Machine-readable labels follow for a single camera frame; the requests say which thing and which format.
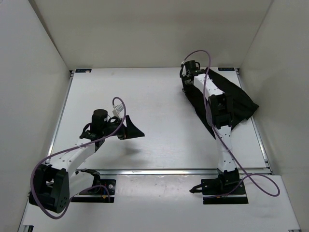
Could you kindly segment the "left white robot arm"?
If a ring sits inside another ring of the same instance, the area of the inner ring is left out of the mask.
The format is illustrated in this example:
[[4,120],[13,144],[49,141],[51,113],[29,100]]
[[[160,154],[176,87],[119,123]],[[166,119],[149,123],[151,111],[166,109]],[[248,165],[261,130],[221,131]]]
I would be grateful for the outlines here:
[[119,140],[145,136],[128,115],[121,118],[114,111],[114,116],[109,118],[106,110],[95,110],[91,122],[83,128],[81,144],[75,150],[59,154],[48,164],[41,163],[36,168],[29,203],[59,214],[66,210],[71,198],[79,193],[108,196],[108,186],[101,183],[99,172],[79,167],[99,150],[105,142],[104,138],[109,135]]

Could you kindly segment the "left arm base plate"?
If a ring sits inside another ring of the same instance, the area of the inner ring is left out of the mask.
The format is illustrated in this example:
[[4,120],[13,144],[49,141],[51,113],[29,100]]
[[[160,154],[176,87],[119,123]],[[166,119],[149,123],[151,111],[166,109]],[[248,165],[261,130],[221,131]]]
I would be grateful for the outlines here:
[[100,184],[104,187],[97,187],[84,190],[75,195],[73,203],[114,203],[116,191],[116,179],[101,179]]

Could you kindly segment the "black pleated skirt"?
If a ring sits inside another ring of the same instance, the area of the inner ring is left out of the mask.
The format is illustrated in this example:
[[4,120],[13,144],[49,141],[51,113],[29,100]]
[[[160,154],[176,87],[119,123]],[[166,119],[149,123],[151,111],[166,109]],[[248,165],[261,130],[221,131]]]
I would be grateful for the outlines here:
[[[254,103],[249,95],[243,91],[240,87],[229,81],[227,78],[223,77],[219,73],[209,70],[208,75],[216,84],[216,86],[223,92],[231,95],[233,100],[233,120],[232,128],[243,120],[249,119],[255,111],[258,109],[259,105]],[[206,111],[204,107],[203,94],[200,90],[187,82],[187,78],[184,75],[180,76],[183,84],[183,91],[195,109],[195,112],[201,122],[204,124],[209,133],[214,137],[214,132],[211,126],[206,120]]]

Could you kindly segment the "right blue corner label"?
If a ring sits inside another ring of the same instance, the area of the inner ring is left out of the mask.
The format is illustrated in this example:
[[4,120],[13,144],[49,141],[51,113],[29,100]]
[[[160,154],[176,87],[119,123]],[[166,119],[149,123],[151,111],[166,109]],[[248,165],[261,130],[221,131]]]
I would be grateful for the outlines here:
[[220,71],[220,72],[234,72],[235,69],[233,67],[218,67],[218,71]]

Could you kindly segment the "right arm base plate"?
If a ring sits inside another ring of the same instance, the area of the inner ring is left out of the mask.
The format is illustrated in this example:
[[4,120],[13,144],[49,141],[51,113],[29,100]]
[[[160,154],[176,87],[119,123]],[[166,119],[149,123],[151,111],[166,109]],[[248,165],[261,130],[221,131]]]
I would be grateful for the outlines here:
[[204,205],[248,204],[243,183],[223,185],[218,178],[201,179],[201,183],[192,187],[190,193],[202,193]]

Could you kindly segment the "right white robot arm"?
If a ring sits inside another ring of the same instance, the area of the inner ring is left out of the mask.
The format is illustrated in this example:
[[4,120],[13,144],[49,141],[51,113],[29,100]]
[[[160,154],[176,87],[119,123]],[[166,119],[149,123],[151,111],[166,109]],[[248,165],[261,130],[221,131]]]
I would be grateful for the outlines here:
[[233,100],[216,86],[208,75],[209,71],[209,68],[201,70],[200,64],[194,60],[181,64],[183,92],[203,124],[209,126],[208,130],[213,133],[219,155],[218,177],[210,179],[207,184],[193,187],[190,192],[202,192],[207,187],[226,194],[239,181],[237,164],[231,155]]

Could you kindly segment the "aluminium front rail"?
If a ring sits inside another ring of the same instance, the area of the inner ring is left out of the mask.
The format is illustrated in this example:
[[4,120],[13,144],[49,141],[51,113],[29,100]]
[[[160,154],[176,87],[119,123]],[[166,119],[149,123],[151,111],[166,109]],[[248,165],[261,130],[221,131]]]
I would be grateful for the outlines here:
[[101,175],[215,175],[216,169],[99,169]]

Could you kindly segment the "blue corner label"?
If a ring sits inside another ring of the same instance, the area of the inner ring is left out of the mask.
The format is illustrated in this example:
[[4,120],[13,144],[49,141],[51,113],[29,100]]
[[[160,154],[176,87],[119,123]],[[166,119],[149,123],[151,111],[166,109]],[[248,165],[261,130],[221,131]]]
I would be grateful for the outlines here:
[[233,67],[218,67],[218,71],[220,71],[220,72],[234,72],[235,69]]
[[75,73],[90,73],[92,69],[76,69]]

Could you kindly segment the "left blue corner label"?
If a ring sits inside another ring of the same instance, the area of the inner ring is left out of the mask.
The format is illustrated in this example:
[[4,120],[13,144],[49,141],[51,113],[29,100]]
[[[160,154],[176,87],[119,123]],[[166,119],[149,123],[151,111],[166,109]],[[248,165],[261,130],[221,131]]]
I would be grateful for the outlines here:
[[76,69],[75,73],[90,73],[92,69]]

